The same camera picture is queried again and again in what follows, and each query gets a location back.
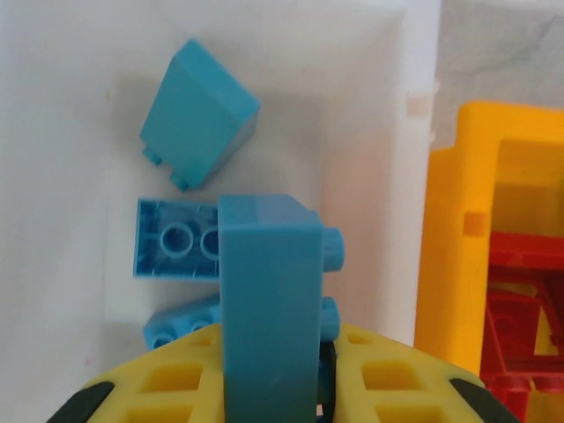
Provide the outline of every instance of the white container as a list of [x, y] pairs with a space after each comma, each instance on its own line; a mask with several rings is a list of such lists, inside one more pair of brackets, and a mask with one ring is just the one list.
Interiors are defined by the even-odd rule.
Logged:
[[[0, 42], [0, 421], [44, 422], [145, 351], [153, 311], [216, 286], [133, 279], [138, 197], [285, 192], [345, 234], [344, 320], [415, 320], [439, 0], [6, 0]], [[197, 36], [263, 103], [255, 137], [181, 194], [138, 132]]]

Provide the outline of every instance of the light blue lego brick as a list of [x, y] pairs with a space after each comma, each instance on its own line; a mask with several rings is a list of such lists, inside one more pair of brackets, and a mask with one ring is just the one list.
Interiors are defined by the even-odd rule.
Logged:
[[167, 163], [179, 189], [197, 188], [252, 137], [259, 109], [258, 99], [190, 40], [174, 55], [145, 120], [144, 154]]
[[323, 268], [342, 237], [290, 196], [221, 197], [218, 227], [226, 422], [315, 421]]
[[[143, 335], [147, 348], [153, 350], [213, 323], [221, 323], [218, 295], [156, 313], [143, 328]], [[340, 323], [337, 303], [331, 297], [323, 297], [321, 342], [337, 339]]]
[[133, 274], [219, 281], [218, 209], [140, 199]]
[[149, 350], [154, 350], [194, 330], [219, 323], [221, 311], [219, 295], [193, 301], [177, 308], [160, 311], [153, 315], [143, 328], [143, 336]]

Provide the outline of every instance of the white plastic bin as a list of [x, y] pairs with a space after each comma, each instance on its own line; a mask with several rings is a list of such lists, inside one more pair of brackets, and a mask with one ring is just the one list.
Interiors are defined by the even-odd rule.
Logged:
[[[0, 421], [44, 422], [145, 351], [158, 308], [216, 286], [133, 279], [138, 197], [285, 192], [342, 228], [344, 320], [412, 342], [439, 0], [2, 1]], [[197, 36], [263, 103], [181, 194], [138, 132]]]

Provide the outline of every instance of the blue lego brick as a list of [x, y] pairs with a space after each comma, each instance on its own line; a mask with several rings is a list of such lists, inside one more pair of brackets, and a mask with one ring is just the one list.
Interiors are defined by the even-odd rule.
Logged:
[[[143, 328], [143, 335], [149, 350], [175, 341], [208, 324], [221, 322], [219, 296], [155, 313]], [[321, 342], [338, 338], [340, 316], [337, 303], [331, 297], [323, 297], [321, 303]]]
[[218, 209], [140, 199], [133, 274], [219, 281]]
[[221, 197], [218, 227], [226, 422], [315, 421], [323, 269], [343, 263], [340, 232], [290, 196]]
[[196, 40], [174, 55], [141, 138], [181, 190], [210, 179], [255, 132], [259, 100]]
[[143, 336], [149, 350], [154, 350], [194, 330], [219, 323], [221, 310], [219, 294], [190, 304], [160, 311], [153, 315], [143, 328]]

